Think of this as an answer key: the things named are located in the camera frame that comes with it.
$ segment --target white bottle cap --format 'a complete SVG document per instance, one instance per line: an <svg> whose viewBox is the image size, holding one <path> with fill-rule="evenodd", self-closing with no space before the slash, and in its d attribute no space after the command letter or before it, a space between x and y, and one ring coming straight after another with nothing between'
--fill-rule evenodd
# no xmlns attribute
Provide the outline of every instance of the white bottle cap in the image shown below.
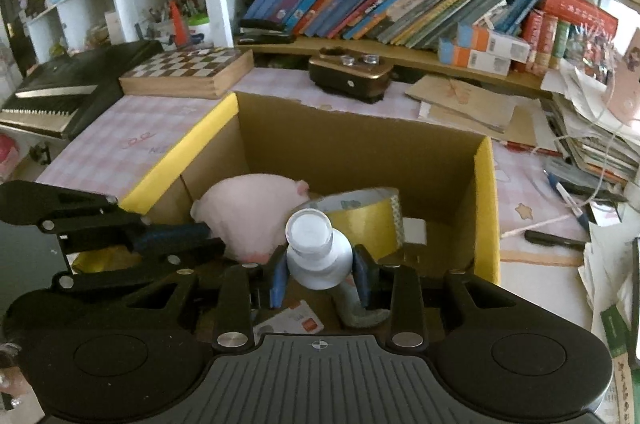
<svg viewBox="0 0 640 424"><path fill-rule="evenodd" d="M289 242L287 266L300 285L312 290L330 289L351 272L351 244L332 228L321 211L303 209L294 213L285 233Z"/></svg>

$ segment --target blue pen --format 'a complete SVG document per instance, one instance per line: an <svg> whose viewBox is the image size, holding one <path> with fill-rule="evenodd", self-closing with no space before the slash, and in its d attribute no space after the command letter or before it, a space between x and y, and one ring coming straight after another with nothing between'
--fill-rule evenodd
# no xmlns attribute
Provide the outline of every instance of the blue pen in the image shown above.
<svg viewBox="0 0 640 424"><path fill-rule="evenodd" d="M567 192L564 186L558 181L558 177L553 175L552 173L547 173L544 170L546 178L549 180L549 184L551 187L560 195L562 200L567 204L567 206L574 212L575 217L578 219L578 223L584 227L584 230L589 232L589 219L587 214L578 207L578 204L575 203L575 200L571 198L571 195Z"/></svg>

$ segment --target gray ribbed plate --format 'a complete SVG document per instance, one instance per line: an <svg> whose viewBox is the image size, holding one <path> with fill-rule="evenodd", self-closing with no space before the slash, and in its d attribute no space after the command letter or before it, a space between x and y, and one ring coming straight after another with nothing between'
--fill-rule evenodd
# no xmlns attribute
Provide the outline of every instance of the gray ribbed plate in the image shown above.
<svg viewBox="0 0 640 424"><path fill-rule="evenodd" d="M62 421L52 419L56 424ZM572 424L597 424L586 414ZM187 399L141 424L496 424L453 399L417 357L373 336L265 336L215 360Z"/></svg>

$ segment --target barcode label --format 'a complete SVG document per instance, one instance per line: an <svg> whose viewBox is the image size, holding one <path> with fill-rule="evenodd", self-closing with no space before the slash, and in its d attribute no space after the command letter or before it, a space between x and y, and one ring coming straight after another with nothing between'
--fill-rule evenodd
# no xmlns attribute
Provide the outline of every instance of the barcode label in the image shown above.
<svg viewBox="0 0 640 424"><path fill-rule="evenodd" d="M510 50L511 59L522 60L527 57L528 52L529 50L527 49L527 47L523 45L516 45L516 44L511 45L511 50Z"/></svg>
<svg viewBox="0 0 640 424"><path fill-rule="evenodd" d="M511 62L508 59L495 58L494 59L494 72L496 74L505 74L509 70L509 64Z"/></svg>

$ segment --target chessboard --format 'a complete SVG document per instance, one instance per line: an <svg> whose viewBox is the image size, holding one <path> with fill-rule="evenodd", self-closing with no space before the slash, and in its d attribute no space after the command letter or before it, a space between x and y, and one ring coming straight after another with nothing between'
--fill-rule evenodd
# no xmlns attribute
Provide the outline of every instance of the chessboard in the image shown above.
<svg viewBox="0 0 640 424"><path fill-rule="evenodd" d="M251 51L189 48L156 54L120 78L126 96L219 99L252 68Z"/></svg>

